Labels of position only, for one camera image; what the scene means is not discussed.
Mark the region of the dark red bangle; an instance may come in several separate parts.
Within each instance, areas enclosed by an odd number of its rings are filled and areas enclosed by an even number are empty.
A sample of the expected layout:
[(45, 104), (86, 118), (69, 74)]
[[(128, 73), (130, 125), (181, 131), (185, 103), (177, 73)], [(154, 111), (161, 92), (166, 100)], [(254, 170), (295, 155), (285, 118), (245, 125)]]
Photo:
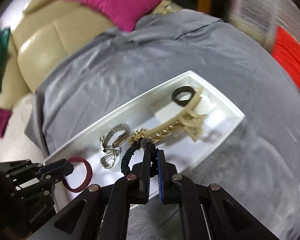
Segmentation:
[(70, 192), (72, 193), (79, 193), (82, 192), (83, 190), (85, 190), (93, 177), (93, 170), (91, 168), (91, 165), (89, 162), (87, 162), (85, 159), (83, 159), (82, 157), (71, 157), (70, 159), (67, 160), (68, 163), (83, 163), (85, 165), (85, 169), (86, 169), (86, 176), (85, 179), (83, 181), (83, 183), (78, 186), (77, 188), (73, 189), (69, 186), (68, 182), (66, 181), (66, 179), (64, 179), (62, 181), (63, 186)]

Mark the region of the beige hair claw clip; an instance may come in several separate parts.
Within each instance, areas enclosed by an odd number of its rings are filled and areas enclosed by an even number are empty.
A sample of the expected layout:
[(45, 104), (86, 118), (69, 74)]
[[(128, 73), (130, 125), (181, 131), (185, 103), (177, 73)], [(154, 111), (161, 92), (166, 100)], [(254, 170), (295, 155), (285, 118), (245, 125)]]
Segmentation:
[(203, 90), (204, 88), (200, 86), (193, 98), (177, 115), (165, 123), (149, 130), (146, 137), (151, 138), (151, 140), (156, 143), (165, 137), (168, 137), (176, 129), (182, 128), (192, 141), (196, 142), (202, 135), (202, 126), (206, 118), (206, 114), (197, 114), (195, 111), (198, 104), (201, 102)]

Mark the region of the white rectangular tray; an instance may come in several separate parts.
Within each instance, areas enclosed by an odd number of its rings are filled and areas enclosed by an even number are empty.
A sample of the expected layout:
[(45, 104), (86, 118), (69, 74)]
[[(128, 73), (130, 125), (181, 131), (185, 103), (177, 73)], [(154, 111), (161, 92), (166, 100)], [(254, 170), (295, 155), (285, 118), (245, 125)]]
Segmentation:
[(106, 165), (102, 165), (104, 152), (99, 141), (116, 125), (127, 124), (133, 138), (151, 138), (179, 172), (188, 172), (220, 146), (244, 117), (216, 87), (188, 71), (97, 120), (44, 162), (82, 157), (92, 167), (92, 183), (113, 184), (122, 176), (121, 156), (110, 157)]

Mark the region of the grey bed blanket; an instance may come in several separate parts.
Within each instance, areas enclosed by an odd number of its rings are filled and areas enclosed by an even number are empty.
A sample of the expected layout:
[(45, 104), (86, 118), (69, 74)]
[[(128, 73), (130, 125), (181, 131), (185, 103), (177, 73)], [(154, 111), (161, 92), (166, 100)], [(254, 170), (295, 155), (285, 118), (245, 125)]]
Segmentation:
[(145, 91), (188, 70), (244, 114), (191, 173), (217, 183), (280, 239), (300, 236), (300, 91), (277, 61), (234, 26), (181, 10), (109, 29), (55, 68), (35, 93), (25, 134), (55, 152)]

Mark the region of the red pillow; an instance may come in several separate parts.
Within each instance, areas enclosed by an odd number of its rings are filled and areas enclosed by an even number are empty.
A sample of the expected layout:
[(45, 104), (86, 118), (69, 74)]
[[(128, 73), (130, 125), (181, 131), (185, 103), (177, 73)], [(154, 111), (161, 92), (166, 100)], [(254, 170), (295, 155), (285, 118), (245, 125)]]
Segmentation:
[(277, 27), (271, 55), (300, 90), (300, 44), (282, 27)]

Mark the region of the silver foil insulation panel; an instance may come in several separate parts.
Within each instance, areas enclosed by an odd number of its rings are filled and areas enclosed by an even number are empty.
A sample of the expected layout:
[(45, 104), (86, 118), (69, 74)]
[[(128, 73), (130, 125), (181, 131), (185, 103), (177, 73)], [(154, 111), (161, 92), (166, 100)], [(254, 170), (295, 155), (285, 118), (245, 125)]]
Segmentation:
[(231, 0), (227, 20), (269, 52), (278, 27), (300, 44), (300, 10), (292, 0)]

